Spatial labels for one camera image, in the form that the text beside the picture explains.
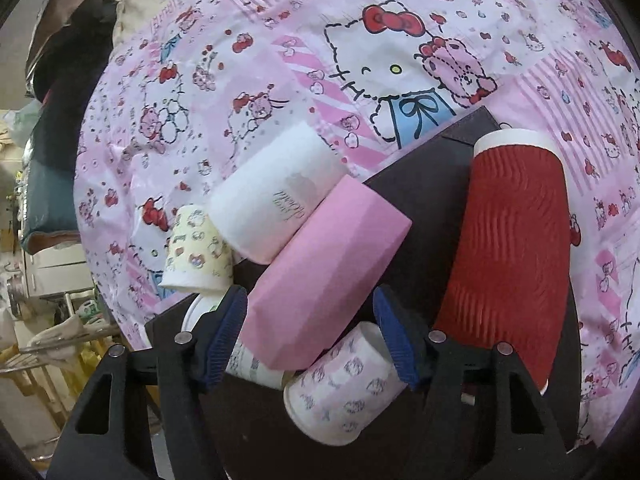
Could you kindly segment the white green-leaf paper cup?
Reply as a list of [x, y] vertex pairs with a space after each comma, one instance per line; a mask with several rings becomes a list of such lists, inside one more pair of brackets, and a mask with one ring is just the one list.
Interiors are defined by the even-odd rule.
[[[215, 292], [211, 295], [199, 294], [196, 296], [186, 314], [184, 315], [181, 330], [190, 332], [202, 315], [210, 311], [215, 311], [221, 303], [222, 295]], [[236, 378], [241, 378], [247, 382], [254, 382], [267, 388], [282, 390], [285, 385], [294, 377], [295, 373], [289, 370], [270, 370], [262, 362], [255, 358], [254, 354], [248, 350], [241, 341], [237, 341], [231, 352], [226, 372]]]

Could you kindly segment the pink Hello Kitty sheet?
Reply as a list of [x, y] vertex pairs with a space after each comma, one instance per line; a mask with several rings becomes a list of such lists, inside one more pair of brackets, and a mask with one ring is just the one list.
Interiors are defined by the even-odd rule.
[[639, 380], [639, 69], [599, 0], [169, 0], [115, 48], [80, 129], [81, 243], [122, 333], [141, 348], [163, 310], [176, 210], [285, 120], [362, 179], [477, 107], [564, 159], [579, 435], [603, 442]]

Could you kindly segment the white Hello Kitty cup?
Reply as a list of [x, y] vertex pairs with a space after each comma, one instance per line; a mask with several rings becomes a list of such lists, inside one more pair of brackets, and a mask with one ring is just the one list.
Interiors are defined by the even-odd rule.
[[354, 442], [405, 388], [380, 328], [361, 322], [285, 386], [283, 402], [307, 437], [343, 446]]

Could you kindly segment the plain white paper cup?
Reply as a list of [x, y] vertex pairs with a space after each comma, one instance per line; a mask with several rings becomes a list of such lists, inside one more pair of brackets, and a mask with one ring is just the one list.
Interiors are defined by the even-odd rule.
[[345, 174], [322, 136], [299, 122], [217, 186], [207, 213], [235, 252], [268, 264]]

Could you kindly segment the black clothes pile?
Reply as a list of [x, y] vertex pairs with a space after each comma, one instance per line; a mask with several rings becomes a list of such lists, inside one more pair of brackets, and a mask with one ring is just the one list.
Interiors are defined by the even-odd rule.
[[114, 0], [43, 0], [25, 64], [26, 90], [40, 104], [32, 158], [55, 170], [76, 166], [79, 131], [113, 49]]

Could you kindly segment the yellow patterned paper cup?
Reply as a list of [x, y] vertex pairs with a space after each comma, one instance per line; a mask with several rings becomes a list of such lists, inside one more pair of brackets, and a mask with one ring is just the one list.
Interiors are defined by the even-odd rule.
[[215, 295], [226, 292], [232, 282], [232, 251], [205, 209], [179, 208], [160, 287]]

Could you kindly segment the red ribbed paper cup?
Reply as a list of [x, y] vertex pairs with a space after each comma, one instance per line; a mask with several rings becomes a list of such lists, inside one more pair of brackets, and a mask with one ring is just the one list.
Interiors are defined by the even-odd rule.
[[570, 211], [553, 142], [529, 129], [482, 136], [436, 328], [468, 346], [510, 344], [543, 389], [569, 290]]

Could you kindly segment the teal bed footboard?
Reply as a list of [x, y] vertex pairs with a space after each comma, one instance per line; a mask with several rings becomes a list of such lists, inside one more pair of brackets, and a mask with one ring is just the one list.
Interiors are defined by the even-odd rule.
[[21, 246], [29, 255], [80, 242], [74, 176], [32, 159], [24, 174]]

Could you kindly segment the black square board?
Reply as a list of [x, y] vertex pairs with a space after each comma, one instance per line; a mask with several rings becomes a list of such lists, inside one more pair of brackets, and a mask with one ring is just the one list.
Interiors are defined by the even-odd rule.
[[[478, 110], [369, 180], [412, 221], [382, 277], [413, 320], [432, 322], [445, 295], [468, 196], [472, 145], [494, 120]], [[352, 443], [316, 443], [294, 427], [273, 391], [225, 379], [198, 396], [202, 452], [173, 431], [168, 458], [177, 479], [208, 462], [223, 479], [575, 479], [588, 464], [574, 448], [578, 427], [579, 337], [574, 304], [564, 323], [547, 392], [535, 398], [522, 376], [475, 351], [462, 387], [480, 404], [424, 388], [404, 392]]]

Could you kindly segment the pink faceted paper cup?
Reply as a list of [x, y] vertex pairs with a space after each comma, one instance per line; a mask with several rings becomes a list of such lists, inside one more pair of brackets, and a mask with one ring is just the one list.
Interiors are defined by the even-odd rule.
[[303, 370], [332, 347], [412, 221], [344, 177], [258, 278], [240, 338], [270, 370]]

